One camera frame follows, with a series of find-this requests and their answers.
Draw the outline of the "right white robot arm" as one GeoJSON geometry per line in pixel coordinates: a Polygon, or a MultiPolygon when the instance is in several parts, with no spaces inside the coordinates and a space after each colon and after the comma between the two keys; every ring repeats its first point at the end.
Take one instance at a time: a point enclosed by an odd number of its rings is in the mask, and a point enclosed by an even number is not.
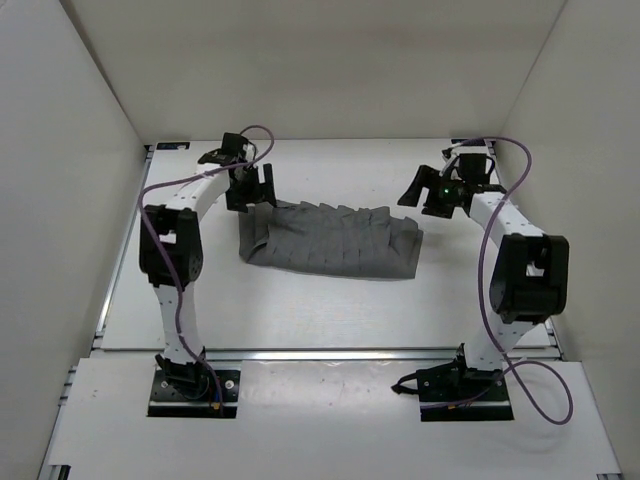
{"type": "Polygon", "coordinates": [[[484,267],[487,245],[498,249],[488,287],[479,288],[485,312],[483,330],[459,348],[462,366],[448,376],[449,391],[471,400],[484,381],[497,376],[504,355],[529,331],[566,305],[569,243],[532,224],[506,197],[507,190],[491,181],[495,162],[481,153],[463,153],[437,170],[418,167],[400,206],[415,207],[423,190],[424,215],[450,219],[459,208],[482,227],[478,269],[484,267]]]}

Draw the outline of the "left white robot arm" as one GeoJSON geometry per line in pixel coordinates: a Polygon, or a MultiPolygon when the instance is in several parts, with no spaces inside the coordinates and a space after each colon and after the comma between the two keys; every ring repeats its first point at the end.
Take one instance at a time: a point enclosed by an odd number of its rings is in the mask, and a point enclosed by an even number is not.
{"type": "Polygon", "coordinates": [[[160,304],[166,342],[156,361],[185,397],[197,398],[209,381],[218,381],[195,313],[194,286],[204,266],[200,223],[219,199],[240,213],[251,205],[276,204],[271,165],[258,169],[274,146],[271,130],[259,124],[227,132],[197,160],[193,174],[146,186],[137,199],[139,267],[160,304]]]}

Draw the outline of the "grey pleated skirt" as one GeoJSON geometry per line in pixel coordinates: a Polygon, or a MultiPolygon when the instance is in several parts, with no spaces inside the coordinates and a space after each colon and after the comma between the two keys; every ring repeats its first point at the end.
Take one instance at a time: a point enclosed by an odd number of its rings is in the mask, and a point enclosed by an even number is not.
{"type": "Polygon", "coordinates": [[[387,206],[261,203],[238,220],[239,256],[250,265],[374,280],[416,276],[423,231],[387,206]]]}

